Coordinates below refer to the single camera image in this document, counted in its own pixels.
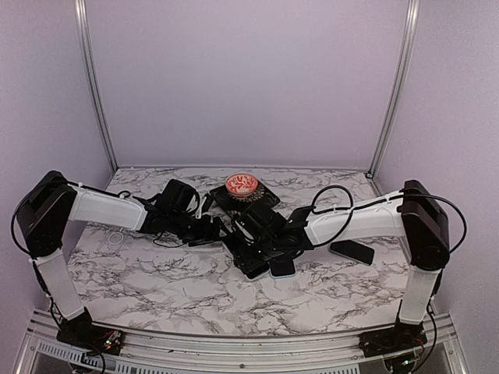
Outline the black smartphone teal edge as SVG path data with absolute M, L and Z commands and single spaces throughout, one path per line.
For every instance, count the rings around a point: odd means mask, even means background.
M 250 266 L 248 270 L 245 272 L 245 277 L 250 281 L 254 281 L 258 277 L 267 274 L 268 271 L 269 271 L 269 266 L 267 263 L 259 263 L 254 266 Z

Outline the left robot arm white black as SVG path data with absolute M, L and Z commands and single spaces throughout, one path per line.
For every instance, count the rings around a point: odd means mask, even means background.
M 62 315 L 59 330 L 83 347 L 98 340 L 98 329 L 83 306 L 62 254 L 68 222 L 92 222 L 144 235 L 171 234 L 197 246 L 217 242 L 223 223 L 200 212 L 202 201 L 190 185 L 176 179 L 163 192 L 145 199 L 125 192 L 105 192 L 49 171 L 16 207 L 10 226 L 24 242 L 18 247 L 31 259 L 35 273 Z

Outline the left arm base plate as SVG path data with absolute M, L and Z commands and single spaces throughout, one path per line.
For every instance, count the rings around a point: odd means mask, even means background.
M 102 326 L 62 326 L 57 334 L 57 341 L 79 348 L 86 348 L 95 353 L 119 355 L 125 335 L 121 330 Z

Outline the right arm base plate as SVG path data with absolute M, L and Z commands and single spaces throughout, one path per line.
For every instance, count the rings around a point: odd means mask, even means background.
M 394 327 L 359 335 L 359 349 L 366 358 L 423 347 L 426 343 L 425 333 L 409 330 L 396 331 Z

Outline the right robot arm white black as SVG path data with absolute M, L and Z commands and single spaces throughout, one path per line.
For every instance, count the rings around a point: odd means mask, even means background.
M 403 189 L 376 199 L 357 203 L 349 196 L 348 206 L 319 210 L 317 201 L 314 198 L 289 217 L 251 203 L 232 218 L 223 246 L 247 278 L 262 273 L 283 278 L 295 274 L 294 261 L 306 251 L 326 245 L 340 249 L 363 238 L 404 238 L 410 252 L 409 275 L 397 323 L 386 333 L 392 348 L 404 348 L 416 337 L 416 326 L 422 323 L 451 256 L 448 215 L 441 208 L 444 199 L 429 194 L 417 180 L 409 180 Z

